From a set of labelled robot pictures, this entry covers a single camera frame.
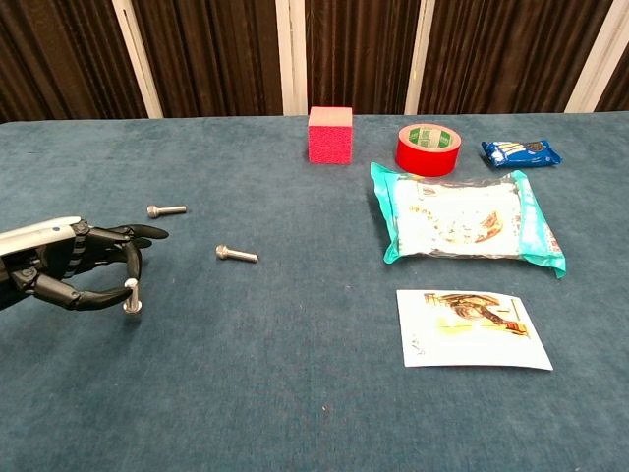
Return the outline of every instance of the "red foam block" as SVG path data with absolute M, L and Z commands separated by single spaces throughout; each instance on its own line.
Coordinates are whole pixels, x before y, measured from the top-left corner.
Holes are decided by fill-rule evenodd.
M 308 120 L 311 164 L 352 163 L 352 108 L 313 106 Z

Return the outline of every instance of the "white card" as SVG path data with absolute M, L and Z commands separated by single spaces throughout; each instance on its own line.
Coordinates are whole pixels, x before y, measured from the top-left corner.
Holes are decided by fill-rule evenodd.
M 398 290 L 397 304 L 406 367 L 552 370 L 517 297 L 460 290 Z

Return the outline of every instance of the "red duct tape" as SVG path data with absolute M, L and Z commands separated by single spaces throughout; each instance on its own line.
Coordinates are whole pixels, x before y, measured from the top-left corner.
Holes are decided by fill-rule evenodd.
M 400 130 L 397 165 L 407 172 L 439 177 L 452 172 L 461 148 L 461 137 L 445 126 L 419 123 Z

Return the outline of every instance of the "curtain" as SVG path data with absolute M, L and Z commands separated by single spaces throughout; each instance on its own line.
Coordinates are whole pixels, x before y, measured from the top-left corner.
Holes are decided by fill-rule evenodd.
M 134 0 L 165 117 L 282 113 L 274 0 Z
M 596 111 L 629 110 L 629 46 L 609 78 Z
M 562 112 L 612 0 L 436 0 L 418 113 Z
M 0 1 L 0 120 L 146 116 L 110 0 Z
M 309 105 L 403 113 L 420 0 L 306 0 Z

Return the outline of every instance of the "cookie package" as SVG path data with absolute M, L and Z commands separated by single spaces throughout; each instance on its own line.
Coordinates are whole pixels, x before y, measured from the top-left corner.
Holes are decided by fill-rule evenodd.
M 391 240 L 386 263 L 412 255 L 506 258 L 565 275 L 565 258 L 524 172 L 449 182 L 372 162 L 371 174 Z
M 483 141 L 481 146 L 494 167 L 543 167 L 561 162 L 561 156 L 552 150 L 548 141 Z

